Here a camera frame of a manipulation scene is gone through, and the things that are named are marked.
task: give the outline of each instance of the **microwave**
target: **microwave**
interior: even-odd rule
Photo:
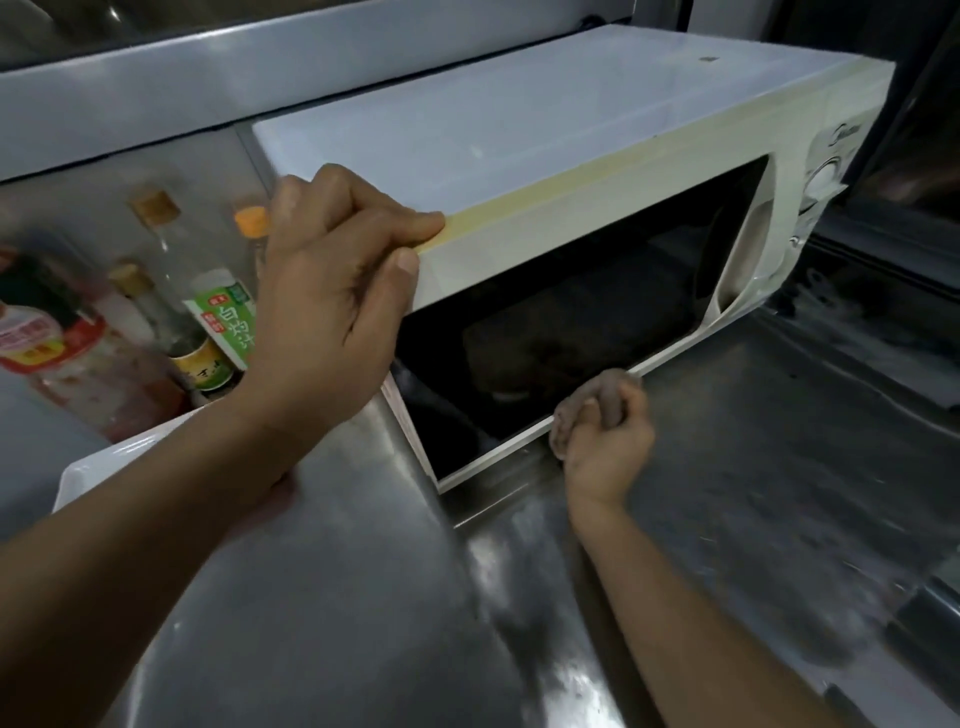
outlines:
[[[610,25],[252,124],[267,175],[442,210],[384,395],[445,491],[776,291],[894,66]]]

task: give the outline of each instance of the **rag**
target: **rag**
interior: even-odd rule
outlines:
[[[553,427],[550,429],[550,449],[558,459],[566,457],[566,444],[577,423],[584,403],[593,398],[600,404],[600,422],[604,429],[616,427],[625,416],[623,398],[617,386],[621,381],[636,382],[622,369],[607,369],[593,379],[581,384],[576,391],[557,405],[553,411]]]

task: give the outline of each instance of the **bottle cap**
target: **bottle cap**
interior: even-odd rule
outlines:
[[[237,224],[240,234],[250,240],[270,234],[270,213],[266,207],[257,205],[239,209],[234,213],[233,221]]]
[[[136,263],[126,262],[113,266],[107,273],[107,278],[120,293],[132,299],[154,290],[154,282]]]
[[[180,208],[162,189],[131,197],[127,204],[146,228],[166,225],[180,217]]]

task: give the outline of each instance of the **orange bottle cap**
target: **orange bottle cap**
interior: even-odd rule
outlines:
[[[234,213],[233,221],[237,224],[240,234],[250,240],[270,234],[270,213],[266,207],[257,205],[239,209]]]

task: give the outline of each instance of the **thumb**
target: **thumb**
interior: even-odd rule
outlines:
[[[417,290],[419,272],[420,258],[411,248],[398,248],[387,256],[360,303],[348,337],[351,345],[363,349],[366,356],[386,359],[389,365],[400,322]]]

